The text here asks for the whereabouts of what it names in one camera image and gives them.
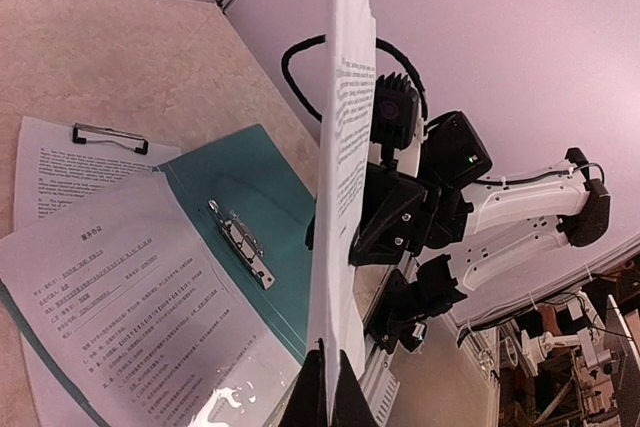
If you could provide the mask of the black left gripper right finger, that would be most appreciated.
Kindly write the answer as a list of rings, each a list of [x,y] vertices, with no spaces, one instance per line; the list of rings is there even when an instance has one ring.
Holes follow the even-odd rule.
[[[340,351],[340,373],[335,393],[332,425],[377,427],[347,354]]]

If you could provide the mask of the white Chinese agreement sheet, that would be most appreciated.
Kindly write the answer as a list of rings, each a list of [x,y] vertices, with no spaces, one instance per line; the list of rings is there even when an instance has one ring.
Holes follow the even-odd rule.
[[[98,426],[265,426],[299,370],[158,171],[4,238],[1,289]]]

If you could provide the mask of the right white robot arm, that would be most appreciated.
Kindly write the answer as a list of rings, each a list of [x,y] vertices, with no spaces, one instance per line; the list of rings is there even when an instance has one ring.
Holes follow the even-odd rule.
[[[460,111],[432,122],[415,111],[346,114],[335,132],[355,188],[342,203],[361,211],[353,265],[395,263],[404,253],[441,251],[504,229],[485,247],[458,258],[441,254],[419,268],[415,282],[396,283],[381,303],[396,320],[438,316],[538,251],[584,247],[608,228],[609,193],[577,148],[559,168],[495,181],[486,178],[491,159]]]

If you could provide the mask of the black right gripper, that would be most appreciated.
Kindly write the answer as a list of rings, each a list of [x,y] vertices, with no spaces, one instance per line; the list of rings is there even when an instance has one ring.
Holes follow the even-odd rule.
[[[467,116],[447,112],[427,124],[418,173],[370,163],[359,231],[349,252],[353,266],[396,264],[408,252],[459,242],[473,207],[462,190],[488,173],[491,157]],[[314,249],[316,215],[305,234]]]

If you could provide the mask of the white printed top sheet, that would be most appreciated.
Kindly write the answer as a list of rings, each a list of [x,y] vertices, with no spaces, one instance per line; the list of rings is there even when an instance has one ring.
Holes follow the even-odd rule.
[[[326,416],[338,400],[341,359],[357,375],[364,371],[349,252],[362,216],[376,80],[376,21],[369,0],[330,1],[307,332],[307,346],[324,357],[320,411]]]

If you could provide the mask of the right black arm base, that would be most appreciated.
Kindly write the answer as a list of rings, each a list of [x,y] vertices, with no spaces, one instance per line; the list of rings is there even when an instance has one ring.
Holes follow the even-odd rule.
[[[457,289],[458,280],[449,269],[449,254],[441,254],[419,266],[416,280],[409,282],[395,268],[391,271],[365,333],[388,354],[397,343],[414,352],[424,341],[426,321],[448,312],[467,295]]]

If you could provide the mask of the green file folder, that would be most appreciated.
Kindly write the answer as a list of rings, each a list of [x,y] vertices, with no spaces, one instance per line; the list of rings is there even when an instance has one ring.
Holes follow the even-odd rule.
[[[306,353],[311,274],[305,234],[314,200],[264,128],[246,128],[139,173],[148,171],[166,176],[210,252],[300,370]],[[265,263],[276,278],[269,290],[261,288],[221,235],[208,207],[210,199],[236,212],[264,248]]]

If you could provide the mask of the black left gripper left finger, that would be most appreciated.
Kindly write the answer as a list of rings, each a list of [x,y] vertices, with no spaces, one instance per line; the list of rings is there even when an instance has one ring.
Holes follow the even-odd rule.
[[[325,348],[322,339],[310,350],[284,410],[285,427],[329,427],[326,400]]]

